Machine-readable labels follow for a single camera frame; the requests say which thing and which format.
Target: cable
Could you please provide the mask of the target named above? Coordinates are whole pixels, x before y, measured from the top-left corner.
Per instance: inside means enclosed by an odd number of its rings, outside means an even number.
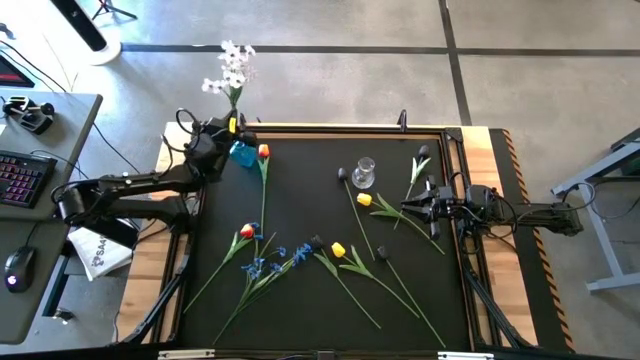
[[[24,57],[20,51],[18,51],[16,48],[14,48],[13,46],[7,44],[5,41],[0,40],[0,43],[3,43],[5,46],[7,46],[9,49],[15,51],[16,54],[18,54],[18,56],[20,56],[22,58],[22,60],[26,61],[27,64],[31,65],[32,68],[38,70],[39,73],[41,73],[42,75],[44,75],[46,78],[48,78],[49,80],[51,80],[54,84],[56,84],[60,89],[62,89],[62,91],[67,92],[67,90],[65,88],[62,87],[62,85],[58,84],[57,81],[53,80],[53,78],[49,75],[47,75],[47,73],[45,73],[44,71],[40,70],[40,68],[38,68],[37,66],[33,65],[31,63],[31,61],[29,61],[26,57]]]
[[[33,233],[36,231],[36,228],[38,227],[38,225],[40,225],[40,222],[36,222],[35,224],[33,224],[33,227],[31,228],[31,231],[27,236],[27,241],[24,243],[24,246],[29,245],[29,240],[31,240],[31,236],[33,236]]]
[[[577,190],[579,188],[579,185],[585,185],[587,187],[589,187],[589,190],[591,192],[591,199],[589,199],[589,201],[587,201],[584,205],[578,206],[578,207],[570,207],[568,209],[553,209],[553,211],[556,212],[563,212],[563,211],[574,211],[574,210],[580,210],[580,209],[584,209],[587,206],[591,205],[595,200],[596,200],[596,188],[587,183],[587,182],[579,182],[576,183],[575,185],[573,185],[568,191],[567,193],[573,191],[573,190]],[[534,212],[538,212],[538,211],[542,211],[542,210],[546,210],[546,209],[533,209],[533,210],[529,210],[529,211],[525,211],[524,213],[520,214],[520,216],[518,216],[518,219],[516,220],[516,223],[519,223],[520,220],[522,220],[522,218],[524,218],[525,216],[532,214]]]
[[[509,241],[507,241],[506,237],[510,236],[511,234],[513,234],[513,231],[509,232],[507,235],[502,235],[502,236],[498,236],[496,234],[494,234],[493,232],[489,232],[486,236],[489,239],[497,239],[502,241],[503,243],[505,243],[507,246],[509,246],[513,252],[515,252],[516,254],[518,253],[518,250],[516,249],[515,245],[513,245],[512,243],[510,243]]]
[[[186,132],[187,134],[195,135],[193,133],[193,131],[187,130],[187,128],[184,127],[184,125],[182,125],[182,121],[180,121],[180,114],[183,113],[183,112],[187,113],[191,117],[191,120],[193,120],[193,122],[200,123],[200,121],[198,121],[198,119],[196,119],[195,115],[193,115],[193,113],[191,111],[189,111],[188,109],[179,108],[178,110],[176,110],[176,122],[178,123],[178,126],[180,126],[180,128],[182,130],[184,130],[184,132]]]
[[[85,178],[85,179],[89,180],[89,177],[87,176],[87,174],[85,174],[85,173],[80,169],[80,167],[79,167],[79,166],[76,166],[76,165],[72,164],[69,160],[67,160],[67,159],[63,158],[62,156],[58,156],[58,155],[56,155],[56,154],[54,154],[54,153],[52,153],[52,152],[49,152],[49,151],[47,151],[47,150],[41,150],[41,149],[33,150],[33,151],[31,151],[29,154],[33,155],[34,153],[37,153],[37,152],[42,152],[42,153],[45,153],[45,154],[51,155],[51,156],[53,156],[53,157],[55,157],[55,158],[58,158],[58,159],[60,159],[60,160],[62,160],[62,161],[64,161],[64,162],[66,162],[67,164],[69,164],[69,165],[73,166],[73,168],[74,168],[74,169],[78,170],[78,172],[79,172],[82,176],[84,176],[84,178]]]
[[[458,175],[462,176],[462,183],[464,184],[464,190],[467,191],[467,189],[469,188],[471,182],[467,178],[467,175],[465,173],[463,173],[462,171],[456,171],[453,174],[451,174],[451,176],[449,176],[449,184],[453,184],[453,179]]]
[[[46,82],[44,82],[44,80],[40,79],[39,77],[37,77],[34,73],[31,72],[31,70],[29,70],[28,67],[22,65],[21,63],[15,61],[9,54],[7,54],[4,50],[0,49],[0,52],[2,52],[2,54],[4,54],[4,56],[6,56],[7,58],[9,58],[9,60],[11,60],[13,63],[19,65],[21,68],[23,68],[26,72],[28,72],[29,74],[31,74],[31,76],[33,76],[34,78],[36,78],[36,80],[40,81],[41,83],[43,83],[46,87],[49,88],[49,90],[51,90],[52,92],[55,92],[55,90],[53,90],[53,88],[51,86],[49,86],[49,84],[47,84]]]
[[[127,160],[127,158],[125,158],[118,150],[116,150],[116,148],[114,148],[113,145],[109,143],[109,141],[107,141],[104,135],[102,135],[102,131],[100,131],[100,128],[98,127],[98,125],[96,125],[95,122],[93,123],[93,127],[95,127],[96,130],[98,130],[98,134],[100,134],[100,137],[102,138],[102,140],[104,140],[105,144],[107,144],[111,148],[111,150],[115,151],[115,153],[118,154],[118,156],[120,156],[120,158],[124,160],[127,164],[129,164],[129,166],[131,166],[133,170],[135,170],[138,174],[140,174],[140,170],[138,170],[137,167],[135,167],[129,160]]]

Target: glass cup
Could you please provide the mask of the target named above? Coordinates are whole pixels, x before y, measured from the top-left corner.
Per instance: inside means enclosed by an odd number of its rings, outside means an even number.
[[[373,168],[376,167],[376,163],[373,159],[364,157],[358,160],[358,167],[353,170],[351,174],[351,181],[353,185],[358,189],[368,189],[373,185],[376,179]]]

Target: small sticker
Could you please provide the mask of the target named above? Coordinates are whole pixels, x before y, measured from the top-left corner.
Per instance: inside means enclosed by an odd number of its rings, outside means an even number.
[[[231,118],[229,119],[229,132],[232,134],[236,133],[236,123],[238,122],[238,120],[236,120],[236,118]]]

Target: gray floor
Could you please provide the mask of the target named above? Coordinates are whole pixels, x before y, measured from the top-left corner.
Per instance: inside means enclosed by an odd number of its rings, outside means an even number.
[[[96,9],[95,1],[79,2],[90,13]],[[129,43],[192,45],[233,39],[282,46],[446,46],[437,0],[194,0],[189,6],[116,0],[115,5],[139,20],[103,15],[96,23]],[[450,0],[448,7],[458,47],[640,49],[640,4],[633,0]],[[158,136],[176,108],[189,108],[201,118],[226,110],[221,97],[200,91],[203,77],[219,76],[216,54],[127,52],[107,66],[89,68],[60,50],[73,39],[56,34],[46,32],[73,90],[104,95],[98,125],[143,169],[154,166]],[[20,35],[16,44],[65,82],[47,45],[45,50],[33,45],[43,37]],[[460,124],[447,55],[270,53],[258,54],[252,63],[256,78],[239,104],[250,118],[391,123],[406,108],[414,124]],[[511,131],[532,200],[552,200],[552,186],[606,154],[613,141],[640,124],[640,57],[461,56],[460,64],[473,125]],[[95,133],[81,163],[94,176],[128,170]],[[615,214],[638,193],[636,188],[603,187],[598,205]],[[640,286],[587,293],[585,282],[610,274],[588,218],[581,215],[582,234],[544,234],[574,342],[580,352],[638,358]],[[639,216],[635,209],[608,225],[627,271],[640,268],[637,229],[632,227]],[[4,346],[0,352],[108,343],[123,285],[121,279],[91,284],[73,279],[62,306],[77,313],[78,321],[63,327],[37,318],[24,344]]]

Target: rgb keyboard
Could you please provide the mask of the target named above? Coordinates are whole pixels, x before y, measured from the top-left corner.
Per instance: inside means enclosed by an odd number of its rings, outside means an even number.
[[[57,160],[0,150],[0,204],[32,209]]]

